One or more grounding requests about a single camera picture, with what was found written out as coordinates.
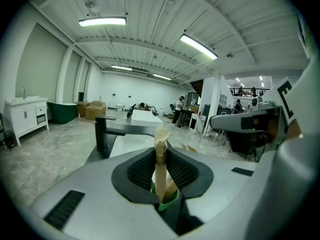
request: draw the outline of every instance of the fluorescent light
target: fluorescent light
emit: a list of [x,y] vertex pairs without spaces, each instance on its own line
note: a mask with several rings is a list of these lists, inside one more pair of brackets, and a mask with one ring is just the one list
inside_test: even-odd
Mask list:
[[98,17],[98,18],[86,18],[79,20],[80,27],[93,26],[93,25],[126,25],[125,17]]
[[162,76],[162,75],[158,75],[158,74],[153,74],[154,77],[157,77],[157,78],[163,78],[163,79],[167,79],[167,80],[172,80],[171,78],[169,77],[165,77],[165,76]]
[[132,71],[132,68],[130,68],[130,67],[125,67],[125,66],[111,65],[111,67],[114,68],[114,69],[119,69],[119,70],[129,70],[129,71]]
[[185,42],[186,44],[196,48],[197,50],[199,50],[200,52],[204,53],[205,55],[207,55],[212,60],[215,60],[215,59],[218,58],[218,56],[214,52],[212,52],[207,47],[205,47],[203,44],[201,44],[198,41],[194,40],[190,36],[187,36],[186,34],[183,34],[181,36],[180,40],[182,42]]

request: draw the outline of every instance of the green object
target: green object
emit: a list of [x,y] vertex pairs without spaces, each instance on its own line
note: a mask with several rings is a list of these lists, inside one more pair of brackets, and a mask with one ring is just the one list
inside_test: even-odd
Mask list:
[[66,124],[76,118],[77,104],[47,102],[52,119],[57,124]]
[[[152,189],[151,189],[151,193],[156,195],[156,185],[153,184]],[[172,195],[172,197],[170,198],[169,202],[167,202],[166,204],[159,202],[159,207],[158,207],[158,211],[164,211],[165,209],[167,209],[170,205],[172,205],[177,199],[179,198],[179,192],[178,190]]]

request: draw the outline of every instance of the green bathtub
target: green bathtub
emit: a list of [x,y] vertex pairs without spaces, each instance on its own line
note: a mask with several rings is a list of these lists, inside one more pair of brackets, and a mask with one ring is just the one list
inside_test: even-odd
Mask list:
[[77,104],[48,102],[52,119],[57,124],[66,124],[77,116]]

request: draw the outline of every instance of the concrete floor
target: concrete floor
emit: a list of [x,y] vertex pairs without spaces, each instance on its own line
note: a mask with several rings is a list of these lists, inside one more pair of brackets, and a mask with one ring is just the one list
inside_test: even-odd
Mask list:
[[[130,124],[127,112],[108,109],[111,124]],[[224,159],[246,161],[236,153],[229,153],[226,145],[217,146],[213,138],[193,134],[185,125],[171,125],[171,120],[161,117],[171,132],[169,142],[173,147],[190,146],[198,153]],[[96,146],[95,121],[84,117],[66,124],[49,124],[49,131],[38,129],[20,138],[21,146],[12,151],[0,147],[0,179],[12,200],[30,206],[35,198],[64,177],[80,168]]]

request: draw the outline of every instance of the cardboard box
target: cardboard box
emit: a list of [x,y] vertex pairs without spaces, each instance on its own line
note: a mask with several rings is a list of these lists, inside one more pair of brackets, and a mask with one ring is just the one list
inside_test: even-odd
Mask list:
[[90,105],[90,102],[79,101],[75,102],[75,104],[77,104],[76,115],[80,114],[81,117],[84,117],[86,115],[86,107]]
[[189,109],[195,114],[198,114],[199,106],[189,106]]
[[85,108],[85,119],[96,120],[96,117],[106,115],[107,104],[103,101],[93,101]]

